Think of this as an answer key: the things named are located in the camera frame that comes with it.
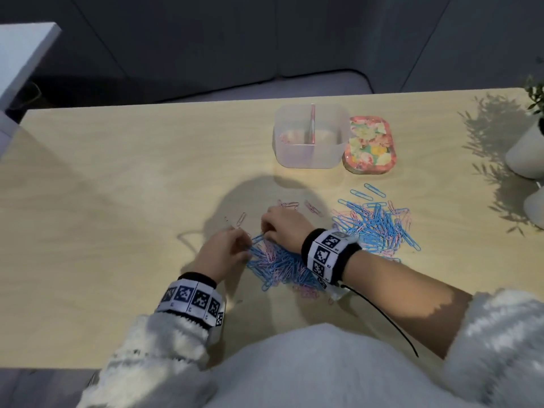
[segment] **person's right hand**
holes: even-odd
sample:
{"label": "person's right hand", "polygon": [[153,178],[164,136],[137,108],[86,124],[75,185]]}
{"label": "person's right hand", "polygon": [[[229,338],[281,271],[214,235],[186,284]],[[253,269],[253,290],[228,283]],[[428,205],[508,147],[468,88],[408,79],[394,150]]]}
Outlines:
{"label": "person's right hand", "polygon": [[269,207],[261,218],[264,239],[298,254],[304,240],[315,228],[302,213],[278,206]]}

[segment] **pile of paper clips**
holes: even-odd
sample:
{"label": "pile of paper clips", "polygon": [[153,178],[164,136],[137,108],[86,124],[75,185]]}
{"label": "pile of paper clips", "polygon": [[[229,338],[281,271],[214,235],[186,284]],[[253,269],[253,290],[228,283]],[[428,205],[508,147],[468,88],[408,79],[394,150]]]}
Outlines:
{"label": "pile of paper clips", "polygon": [[[364,187],[381,198],[386,194],[369,183]],[[415,250],[421,247],[412,239],[410,230],[411,218],[408,208],[395,209],[392,201],[374,201],[372,196],[352,189],[354,196],[367,200],[361,205],[338,199],[338,203],[348,207],[345,212],[333,211],[332,220],[338,230],[359,236],[359,245],[366,251],[390,258],[400,262],[399,258],[393,258],[401,243],[407,243]]]}
{"label": "pile of paper clips", "polygon": [[294,283],[300,286],[301,295],[305,297],[312,296],[317,290],[323,290],[300,255],[263,240],[262,235],[253,239],[250,252],[253,253],[253,258],[247,267],[263,281],[262,290],[268,290],[280,283]]}

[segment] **person's left hand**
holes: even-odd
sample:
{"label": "person's left hand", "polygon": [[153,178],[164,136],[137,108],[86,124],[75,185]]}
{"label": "person's left hand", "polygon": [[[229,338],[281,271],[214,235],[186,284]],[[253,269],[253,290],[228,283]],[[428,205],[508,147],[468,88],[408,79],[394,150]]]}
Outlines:
{"label": "person's left hand", "polygon": [[230,226],[219,231],[200,248],[193,271],[209,276],[219,284],[232,270],[251,259],[248,249],[252,244],[243,229]]}

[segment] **table top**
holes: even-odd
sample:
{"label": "table top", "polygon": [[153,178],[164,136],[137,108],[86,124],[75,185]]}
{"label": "table top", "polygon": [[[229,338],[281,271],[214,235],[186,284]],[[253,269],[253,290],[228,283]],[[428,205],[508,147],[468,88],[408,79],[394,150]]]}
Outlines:
{"label": "table top", "polygon": [[55,23],[0,25],[0,111],[8,108],[59,34]]}
{"label": "table top", "polygon": [[[359,176],[286,169],[271,146],[287,103],[340,103],[391,125],[397,165]],[[259,233],[278,199],[323,212],[371,183],[412,213],[421,252],[398,256],[468,292],[544,293],[540,234],[523,216],[536,185],[501,164],[534,122],[521,89],[31,110],[0,162],[0,366],[101,367],[136,315],[150,313],[203,240],[235,223]],[[390,340],[357,297],[330,305],[246,270],[227,298],[215,362],[248,343],[320,322]]]}

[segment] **clear plastic container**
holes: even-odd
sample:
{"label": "clear plastic container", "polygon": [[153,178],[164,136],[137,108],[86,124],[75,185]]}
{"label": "clear plastic container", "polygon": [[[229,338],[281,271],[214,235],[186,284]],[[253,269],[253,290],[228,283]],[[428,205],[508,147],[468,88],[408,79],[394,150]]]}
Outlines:
{"label": "clear plastic container", "polygon": [[276,111],[273,145],[282,166],[330,169],[342,160],[352,137],[348,111],[338,104],[314,106],[315,135],[312,104],[289,104]]}

